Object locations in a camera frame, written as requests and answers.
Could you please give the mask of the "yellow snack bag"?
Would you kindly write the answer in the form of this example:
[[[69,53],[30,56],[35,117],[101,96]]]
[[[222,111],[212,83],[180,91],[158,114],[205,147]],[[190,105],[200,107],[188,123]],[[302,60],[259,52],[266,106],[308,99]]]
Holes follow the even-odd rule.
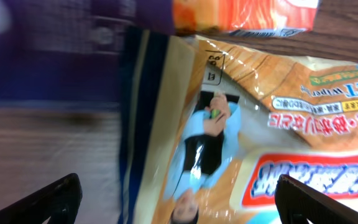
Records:
[[[119,223],[282,223],[282,174],[358,212],[358,63],[131,27],[119,73]]]

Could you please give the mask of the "purple red pad package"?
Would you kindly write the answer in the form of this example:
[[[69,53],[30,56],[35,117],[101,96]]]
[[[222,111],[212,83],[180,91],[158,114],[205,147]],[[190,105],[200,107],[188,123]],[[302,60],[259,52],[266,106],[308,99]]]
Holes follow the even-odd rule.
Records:
[[[129,27],[172,34],[161,0],[0,0],[0,106],[114,110]]]

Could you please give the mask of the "small orange snack packet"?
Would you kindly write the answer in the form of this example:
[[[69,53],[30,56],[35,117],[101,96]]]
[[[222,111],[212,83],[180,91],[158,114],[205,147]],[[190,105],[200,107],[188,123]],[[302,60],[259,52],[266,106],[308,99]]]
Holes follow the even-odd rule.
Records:
[[[174,0],[179,34],[290,37],[313,29],[319,0]]]

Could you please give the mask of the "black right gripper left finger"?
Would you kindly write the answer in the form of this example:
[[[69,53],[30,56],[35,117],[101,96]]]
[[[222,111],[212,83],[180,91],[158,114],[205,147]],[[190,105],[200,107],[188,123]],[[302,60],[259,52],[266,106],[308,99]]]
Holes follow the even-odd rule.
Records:
[[[0,224],[74,224],[82,196],[78,175],[68,174],[0,210]]]

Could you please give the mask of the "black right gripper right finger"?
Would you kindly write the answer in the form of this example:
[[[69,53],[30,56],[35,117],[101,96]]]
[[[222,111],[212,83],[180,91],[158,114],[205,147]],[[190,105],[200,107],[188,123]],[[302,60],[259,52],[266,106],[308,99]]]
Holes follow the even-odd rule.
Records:
[[[283,224],[358,224],[358,212],[304,183],[282,174],[275,204]]]

